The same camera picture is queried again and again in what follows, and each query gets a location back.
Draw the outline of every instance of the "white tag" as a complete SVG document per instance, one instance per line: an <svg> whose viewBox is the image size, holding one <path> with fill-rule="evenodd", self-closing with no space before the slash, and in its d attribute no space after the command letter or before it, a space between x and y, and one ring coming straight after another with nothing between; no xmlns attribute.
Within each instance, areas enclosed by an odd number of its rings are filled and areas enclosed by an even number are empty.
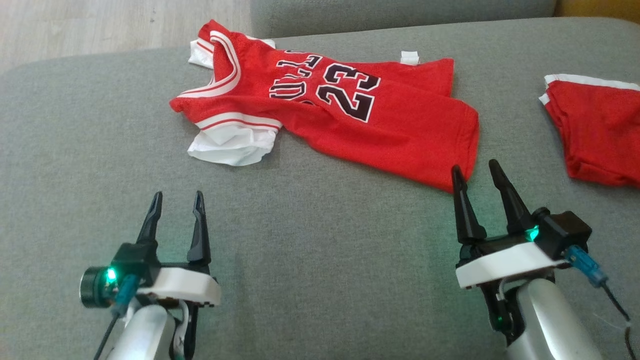
<svg viewBox="0 0 640 360"><path fill-rule="evenodd" d="M401 51L400 52L400 63L406 65L418 65L420 62L420 56L418 56L417 51Z"/></svg>

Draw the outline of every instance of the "red basketball jersey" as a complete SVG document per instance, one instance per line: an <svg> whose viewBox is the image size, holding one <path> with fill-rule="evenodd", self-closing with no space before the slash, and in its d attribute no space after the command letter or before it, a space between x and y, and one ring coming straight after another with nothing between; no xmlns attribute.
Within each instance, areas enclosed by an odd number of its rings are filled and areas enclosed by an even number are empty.
<svg viewBox="0 0 640 360"><path fill-rule="evenodd" d="M170 104L200 129L282 124L319 152L447 192L453 165L470 177L477 113L448 97L451 59L418 66L344 63L276 50L213 20L199 37L214 55L211 82Z"/></svg>

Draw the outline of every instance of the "black cable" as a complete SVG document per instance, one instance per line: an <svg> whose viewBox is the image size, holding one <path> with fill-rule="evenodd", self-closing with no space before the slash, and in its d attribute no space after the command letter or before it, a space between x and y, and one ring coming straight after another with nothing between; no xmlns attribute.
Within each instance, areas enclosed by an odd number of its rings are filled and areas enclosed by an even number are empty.
<svg viewBox="0 0 640 360"><path fill-rule="evenodd" d="M107 340L109 339L109 335L111 335L111 331L113 330L113 327L116 325L117 321L118 321L118 315L115 315L113 319L111 319L111 323L109 323L109 327L107 328L107 331L104 333L104 336L102 337L102 342L100 342L100 346L98 347L98 351L96 351L95 356L93 357L93 360L100 359L102 350L104 350L104 346L107 345Z"/></svg>
<svg viewBox="0 0 640 360"><path fill-rule="evenodd" d="M629 352L629 356L631 357L631 360L637 360L636 354L634 353L634 349L631 347L631 340L629 339L629 336L631 334L631 318L629 317L629 314L627 314L627 312L622 308L622 306L618 302L618 299L616 299L616 297L613 296L606 282L602 283L602 288L604 289L604 292L607 293L607 296L609 297L609 300L611 300L611 302L613 303L613 306L615 306L616 309L618 309L618 311L622 314L622 316L625 318L625 321L627 322L627 327L625 328L625 345L627 346L627 351Z"/></svg>

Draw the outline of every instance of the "couch backrest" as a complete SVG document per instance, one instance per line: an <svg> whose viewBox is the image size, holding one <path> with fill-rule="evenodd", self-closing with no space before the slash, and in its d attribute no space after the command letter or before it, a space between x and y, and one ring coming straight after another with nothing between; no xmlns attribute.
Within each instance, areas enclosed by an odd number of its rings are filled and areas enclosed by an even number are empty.
<svg viewBox="0 0 640 360"><path fill-rule="evenodd" d="M556 0L252 0L253 35L294 37L528 17L550 17Z"/></svg>

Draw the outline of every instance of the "green led light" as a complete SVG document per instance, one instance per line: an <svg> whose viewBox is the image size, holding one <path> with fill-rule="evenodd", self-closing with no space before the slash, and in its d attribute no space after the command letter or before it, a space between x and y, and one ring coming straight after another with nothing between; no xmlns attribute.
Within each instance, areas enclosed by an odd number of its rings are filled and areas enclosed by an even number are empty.
<svg viewBox="0 0 640 360"><path fill-rule="evenodd" d="M116 270L114 270L113 268L107 269L107 281L109 282L116 281Z"/></svg>
<svg viewBox="0 0 640 360"><path fill-rule="evenodd" d="M534 226L532 229L529 230L525 230L525 235L527 237L527 240L529 241L533 241L536 239L536 237L538 236L538 234L540 233L540 229L538 228L538 226Z"/></svg>

